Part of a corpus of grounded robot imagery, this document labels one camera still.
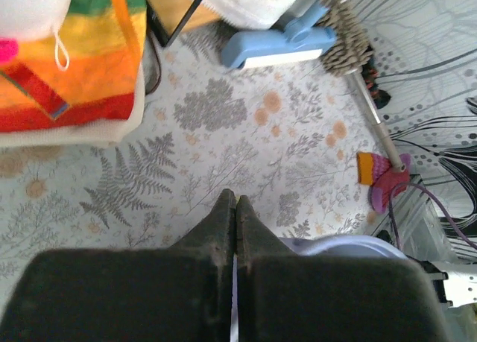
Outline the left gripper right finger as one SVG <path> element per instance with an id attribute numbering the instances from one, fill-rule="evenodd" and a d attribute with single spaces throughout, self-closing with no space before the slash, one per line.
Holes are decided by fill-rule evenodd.
<path id="1" fill-rule="evenodd" d="M 412 259 L 300 256 L 238 213 L 240 341 L 449 341 L 432 281 Z"/>

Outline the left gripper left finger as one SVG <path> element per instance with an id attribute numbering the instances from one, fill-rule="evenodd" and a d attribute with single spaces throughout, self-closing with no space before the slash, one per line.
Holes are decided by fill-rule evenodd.
<path id="1" fill-rule="evenodd" d="M 228 341 L 236 198 L 167 248 L 62 249 L 25 268 L 3 341 Z"/>

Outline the blue trash bin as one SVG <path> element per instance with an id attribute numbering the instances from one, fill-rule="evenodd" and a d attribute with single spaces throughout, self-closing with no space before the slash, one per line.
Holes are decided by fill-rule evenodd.
<path id="1" fill-rule="evenodd" d="M 342 256 L 351 258 L 407 259 L 407 256 L 380 238 L 369 235 L 328 235 L 316 240 L 279 238 L 300 256 Z"/>

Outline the green trash bag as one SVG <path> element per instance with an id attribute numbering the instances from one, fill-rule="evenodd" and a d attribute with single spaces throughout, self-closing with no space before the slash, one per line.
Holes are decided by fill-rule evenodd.
<path id="1" fill-rule="evenodd" d="M 236 231 L 235 231 L 235 247 L 233 254 L 233 288 L 232 288 L 232 308 L 231 308 L 231 324 L 230 324 L 230 342 L 239 342 L 239 311 L 238 311 L 238 249 L 239 241 L 239 214 L 236 212 Z"/>

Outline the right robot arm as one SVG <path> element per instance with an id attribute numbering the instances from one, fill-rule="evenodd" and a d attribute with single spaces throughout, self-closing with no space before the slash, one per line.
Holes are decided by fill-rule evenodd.
<path id="1" fill-rule="evenodd" d="M 453 264 L 421 261 L 441 304 L 460 308 L 476 303 L 476 263 Z"/>

